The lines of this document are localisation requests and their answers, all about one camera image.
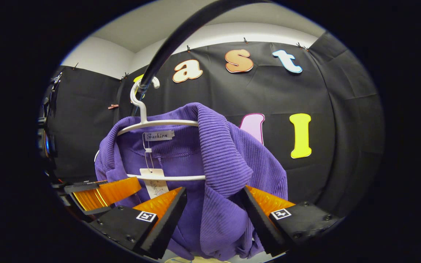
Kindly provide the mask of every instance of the white plastic hanger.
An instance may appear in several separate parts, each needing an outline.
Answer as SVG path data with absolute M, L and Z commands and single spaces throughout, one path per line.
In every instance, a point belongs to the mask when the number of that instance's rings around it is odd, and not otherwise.
M 118 132 L 117 136 L 120 136 L 124 133 L 129 132 L 130 130 L 136 130 L 140 128 L 145 127 L 151 127 L 151 126 L 160 126 L 160 125 L 189 125 L 189 126 L 198 126 L 197 121 L 190 121 L 190 120 L 157 120 L 157 121 L 148 121 L 147 120 L 147 110 L 145 109 L 145 104 L 137 100 L 136 98 L 136 90 L 139 87 L 139 84 L 141 83 L 141 80 L 136 81 L 134 85 L 131 88 L 131 92 L 129 94 L 132 104 L 139 107 L 140 113 L 141 113 L 141 122 L 137 123 L 135 125 L 128 126 L 126 128 L 123 128 Z M 154 77 L 152 80 L 152 85 L 154 88 L 160 87 L 159 80 Z M 99 153 L 97 151 L 97 154 L 95 154 L 94 162 L 97 159 L 97 155 Z M 205 180 L 205 175 L 196 175 L 196 176 L 166 176 L 163 178 L 157 178 L 156 176 L 149 176 L 149 175 L 127 175 L 130 178 L 138 178 L 142 180 L 154 180 L 154 181 L 198 181 L 198 180 Z

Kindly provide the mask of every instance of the ribbed knit fabric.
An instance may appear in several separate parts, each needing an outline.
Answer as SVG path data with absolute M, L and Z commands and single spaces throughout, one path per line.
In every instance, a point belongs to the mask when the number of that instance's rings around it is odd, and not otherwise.
M 275 157 L 255 138 L 200 103 L 150 116 L 152 120 L 194 120 L 199 127 L 164 125 L 132 130 L 117 137 L 139 117 L 120 120 L 100 143 L 95 162 L 98 180 L 110 182 L 146 168 L 142 133 L 174 130 L 172 140 L 150 142 L 153 164 L 165 176 L 206 175 L 204 181 L 167 182 L 169 190 L 184 186 L 188 202 L 168 249 L 188 260 L 194 256 L 228 260 L 251 258 L 263 251 L 246 211 L 235 195 L 250 185 L 287 199 L 287 176 Z M 147 155 L 148 165 L 152 163 Z M 150 199 L 144 182 L 137 194 L 117 205 L 135 206 Z

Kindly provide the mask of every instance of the hanger hook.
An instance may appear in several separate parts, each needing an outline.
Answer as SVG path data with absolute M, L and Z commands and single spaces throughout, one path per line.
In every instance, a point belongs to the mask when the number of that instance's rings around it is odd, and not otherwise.
M 140 92 L 140 90 L 138 90 L 139 85 L 141 83 L 141 80 L 136 81 L 136 83 L 134 83 L 134 85 L 131 88 L 131 92 L 129 93 L 129 97 L 131 99 L 131 102 L 133 105 L 137 106 L 139 108 L 139 110 L 141 111 L 141 123 L 146 123 L 147 122 L 147 110 L 145 109 L 145 104 L 144 102 L 138 100 L 136 98 L 136 90 L 138 92 Z M 154 77 L 152 79 L 152 86 L 154 88 L 159 88 L 160 87 L 160 82 L 159 79 Z

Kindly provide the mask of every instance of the white wall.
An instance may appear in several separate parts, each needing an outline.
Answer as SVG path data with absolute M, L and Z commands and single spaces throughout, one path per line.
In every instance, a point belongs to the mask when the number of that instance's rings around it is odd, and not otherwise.
M 224 23 L 200 28 L 184 41 L 174 53 L 186 51 L 186 45 L 193 49 L 218 43 L 243 42 L 244 37 L 248 42 L 276 42 L 291 45 L 296 45 L 299 42 L 301 46 L 307 48 L 317 40 L 314 35 L 277 25 L 249 22 Z M 164 42 L 165 38 L 137 52 L 127 72 L 131 73 L 148 65 Z
M 120 79 L 134 53 L 113 42 L 98 37 L 88 37 L 66 56 L 61 65 L 75 66 Z

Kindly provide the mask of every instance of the ceiling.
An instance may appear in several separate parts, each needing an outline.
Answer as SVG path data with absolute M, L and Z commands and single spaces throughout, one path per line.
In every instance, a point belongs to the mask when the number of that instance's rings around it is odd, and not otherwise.
M 92 34 L 137 53 L 168 37 L 197 10 L 216 0 L 157 0 L 118 17 Z M 309 19 L 272 3 L 244 5 L 230 10 L 207 25 L 231 22 L 267 23 L 299 30 L 315 37 L 325 31 Z

